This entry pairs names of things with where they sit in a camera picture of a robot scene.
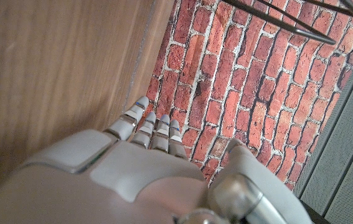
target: wood grain surface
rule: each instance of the wood grain surface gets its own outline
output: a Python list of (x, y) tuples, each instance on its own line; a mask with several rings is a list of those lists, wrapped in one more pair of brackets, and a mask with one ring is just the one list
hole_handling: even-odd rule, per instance
[(145, 95), (173, 1), (0, 1), (0, 183)]

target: robotic hand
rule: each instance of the robotic hand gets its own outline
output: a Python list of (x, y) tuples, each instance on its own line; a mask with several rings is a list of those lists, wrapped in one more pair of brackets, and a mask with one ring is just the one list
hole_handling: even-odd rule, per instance
[(0, 188), (0, 223), (311, 223), (299, 200), (237, 139), (208, 189), (179, 124), (140, 98), (107, 130), (38, 152)]

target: fingertip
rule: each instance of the fingertip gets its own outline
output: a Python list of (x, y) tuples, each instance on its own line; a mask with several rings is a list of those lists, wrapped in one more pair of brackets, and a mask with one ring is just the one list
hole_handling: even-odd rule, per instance
[(171, 124), (169, 126), (171, 128), (176, 128), (177, 130), (179, 130), (179, 122), (175, 119), (171, 121)]
[(137, 100), (136, 104), (141, 105), (146, 109), (149, 106), (149, 98), (147, 98), (147, 96), (142, 96)]
[(155, 123), (156, 122), (156, 114), (152, 111), (150, 112), (147, 117), (146, 117), (146, 121), (149, 121), (151, 123)]
[(170, 120), (170, 118), (169, 118), (168, 114), (164, 114), (160, 119), (160, 121), (162, 121), (166, 124), (169, 124), (169, 120)]

